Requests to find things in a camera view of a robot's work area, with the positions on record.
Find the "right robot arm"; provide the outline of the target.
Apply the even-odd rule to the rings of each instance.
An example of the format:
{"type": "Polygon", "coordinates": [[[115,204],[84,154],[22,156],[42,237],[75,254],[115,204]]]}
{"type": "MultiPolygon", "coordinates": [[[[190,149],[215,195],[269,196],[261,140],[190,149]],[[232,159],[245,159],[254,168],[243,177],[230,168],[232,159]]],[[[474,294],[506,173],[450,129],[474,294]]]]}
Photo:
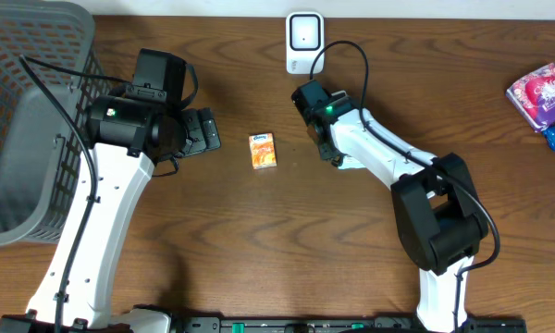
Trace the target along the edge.
{"type": "Polygon", "coordinates": [[[421,326],[461,331],[464,280],[489,231],[465,162],[411,146],[347,93],[330,93],[316,80],[297,88],[291,100],[322,159],[342,167],[350,158],[389,189],[401,245],[419,269],[421,326]]]}

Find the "teal wet wipes packet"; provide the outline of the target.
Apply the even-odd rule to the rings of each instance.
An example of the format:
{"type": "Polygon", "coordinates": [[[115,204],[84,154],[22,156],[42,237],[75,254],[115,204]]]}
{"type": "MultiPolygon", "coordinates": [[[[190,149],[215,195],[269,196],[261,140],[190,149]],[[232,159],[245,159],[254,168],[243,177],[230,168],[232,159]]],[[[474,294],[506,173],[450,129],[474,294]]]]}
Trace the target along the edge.
{"type": "Polygon", "coordinates": [[[346,169],[363,169],[364,165],[359,162],[357,159],[349,156],[344,155],[339,162],[338,169],[339,170],[346,170],[346,169]]]}

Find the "purple snack packet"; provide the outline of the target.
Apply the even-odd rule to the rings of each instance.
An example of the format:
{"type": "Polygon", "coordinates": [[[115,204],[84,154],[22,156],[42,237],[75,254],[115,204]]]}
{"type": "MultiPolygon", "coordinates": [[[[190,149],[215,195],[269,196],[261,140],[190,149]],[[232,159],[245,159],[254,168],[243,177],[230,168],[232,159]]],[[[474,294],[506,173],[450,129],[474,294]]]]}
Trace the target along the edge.
{"type": "Polygon", "coordinates": [[[518,79],[506,91],[534,132],[555,124],[555,64],[549,63],[518,79]]]}

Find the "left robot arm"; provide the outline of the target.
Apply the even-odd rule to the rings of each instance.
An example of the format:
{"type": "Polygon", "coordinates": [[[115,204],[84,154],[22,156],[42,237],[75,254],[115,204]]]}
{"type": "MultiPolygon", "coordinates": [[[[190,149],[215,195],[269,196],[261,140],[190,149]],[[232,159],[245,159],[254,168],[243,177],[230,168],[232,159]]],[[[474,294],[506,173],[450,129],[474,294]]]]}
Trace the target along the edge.
{"type": "Polygon", "coordinates": [[[143,48],[132,80],[119,80],[72,125],[83,157],[63,233],[24,314],[5,314],[0,332],[176,332],[180,321],[154,305],[113,315],[111,295],[131,217],[157,164],[213,151],[212,111],[184,97],[194,66],[143,48]]]}

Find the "orange tissue packet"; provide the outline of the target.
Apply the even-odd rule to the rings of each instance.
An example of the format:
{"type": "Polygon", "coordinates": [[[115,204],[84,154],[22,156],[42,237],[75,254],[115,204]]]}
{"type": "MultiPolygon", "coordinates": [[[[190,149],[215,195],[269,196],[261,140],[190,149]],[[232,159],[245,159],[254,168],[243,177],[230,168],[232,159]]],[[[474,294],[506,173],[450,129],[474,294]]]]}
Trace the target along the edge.
{"type": "Polygon", "coordinates": [[[277,165],[275,143],[272,133],[250,136],[249,147],[254,169],[275,167],[277,165]]]}

